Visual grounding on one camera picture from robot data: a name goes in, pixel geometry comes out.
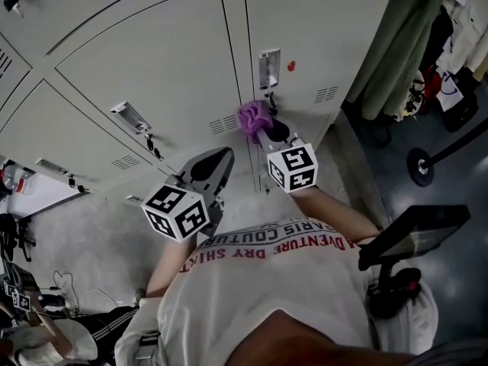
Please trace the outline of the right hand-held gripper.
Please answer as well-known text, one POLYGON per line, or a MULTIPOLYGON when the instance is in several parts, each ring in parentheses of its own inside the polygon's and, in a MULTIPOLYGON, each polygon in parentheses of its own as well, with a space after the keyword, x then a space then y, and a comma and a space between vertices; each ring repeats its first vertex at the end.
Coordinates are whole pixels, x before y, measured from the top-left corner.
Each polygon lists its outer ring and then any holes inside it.
POLYGON ((267 155, 268 174, 286 192, 291 193, 316 184, 318 162, 310 143, 280 150, 285 143, 300 137, 297 127, 283 117, 273 117, 272 128, 258 130, 258 141, 267 155))

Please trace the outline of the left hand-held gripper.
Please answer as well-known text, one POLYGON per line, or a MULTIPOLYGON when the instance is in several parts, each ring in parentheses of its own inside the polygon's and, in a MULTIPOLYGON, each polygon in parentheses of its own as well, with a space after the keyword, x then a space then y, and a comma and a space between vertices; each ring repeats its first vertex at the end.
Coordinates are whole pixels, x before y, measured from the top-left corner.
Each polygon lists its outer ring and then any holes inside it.
POLYGON ((198 233, 212 237, 223 217, 220 192, 234 162, 230 147, 218 147, 190 159, 178 176, 158 183, 140 204, 152 229, 177 242, 198 233))

